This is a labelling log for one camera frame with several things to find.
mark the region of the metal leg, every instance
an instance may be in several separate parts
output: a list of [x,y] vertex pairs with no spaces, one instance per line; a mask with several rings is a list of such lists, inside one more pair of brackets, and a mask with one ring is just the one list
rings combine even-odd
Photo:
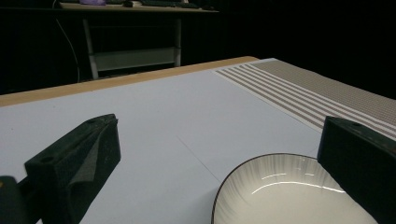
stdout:
[[176,19],[175,33],[175,67],[181,65],[181,19]]
[[85,38],[87,40],[87,46],[88,46],[88,57],[90,58],[90,66],[92,70],[92,78],[93,79],[98,79],[98,69],[96,66],[96,60],[95,60],[95,55],[93,53],[93,48],[92,48],[92,41],[91,41],[91,33],[90,33],[90,26],[88,24],[88,21],[86,19],[82,20],[84,24],[84,32],[85,32]]

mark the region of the striped cloth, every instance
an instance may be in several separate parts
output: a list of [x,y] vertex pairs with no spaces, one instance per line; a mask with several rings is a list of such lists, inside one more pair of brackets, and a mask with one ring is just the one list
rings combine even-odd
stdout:
[[279,60],[215,71],[321,133],[326,116],[349,119],[396,140],[396,101]]

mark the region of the wooden table edge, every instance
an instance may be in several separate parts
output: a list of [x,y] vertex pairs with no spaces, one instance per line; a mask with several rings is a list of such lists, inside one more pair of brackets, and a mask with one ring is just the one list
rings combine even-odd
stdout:
[[213,69],[238,63],[249,63],[259,59],[251,56],[231,58],[226,60],[214,61],[210,63],[198,63],[168,69],[150,71],[146,73],[133,74],[120,77],[109,77],[93,81],[80,82],[76,84],[51,87],[34,91],[22,91],[11,94],[0,95],[0,106],[17,105],[33,101],[46,100],[55,97],[72,95],[86,91],[97,91],[101,89],[128,85],[137,82],[149,81],[163,77],[173,77],[177,75]]

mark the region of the table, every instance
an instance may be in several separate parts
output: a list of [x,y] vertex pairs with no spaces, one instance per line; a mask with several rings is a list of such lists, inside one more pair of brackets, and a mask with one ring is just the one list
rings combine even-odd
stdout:
[[[71,10],[102,10],[102,11],[128,11],[136,12],[154,12],[154,13],[213,13],[215,11],[205,11],[194,8],[173,8],[173,7],[144,7],[141,3],[134,1],[133,7],[123,7],[122,5],[90,6],[71,3],[60,3],[64,9]],[[137,66],[149,66],[155,64],[173,63],[174,66],[180,66],[181,60],[181,18],[176,18],[175,27],[175,45],[172,48],[159,49],[137,49],[123,50],[115,52],[95,53],[92,47],[92,38],[90,25],[87,19],[83,19],[85,37],[88,46],[88,55],[92,70],[92,78],[99,78],[99,71],[122,69]]]
[[[350,98],[332,95],[334,88],[380,101],[375,108],[389,120],[367,106],[358,111],[359,100],[340,103]],[[292,112],[296,105],[305,116]],[[0,106],[0,170],[18,181],[25,161],[81,122],[117,116],[121,161],[81,223],[210,223],[219,185],[237,165],[270,153],[317,156],[321,129],[309,120],[312,111],[317,119],[343,112],[396,139],[395,101],[277,59],[241,57],[14,93],[0,96]]]

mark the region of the white bowl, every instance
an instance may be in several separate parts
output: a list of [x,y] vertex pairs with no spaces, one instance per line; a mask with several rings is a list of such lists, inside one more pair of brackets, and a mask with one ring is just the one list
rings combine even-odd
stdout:
[[269,154],[245,161],[222,182],[212,224],[376,223],[316,159]]

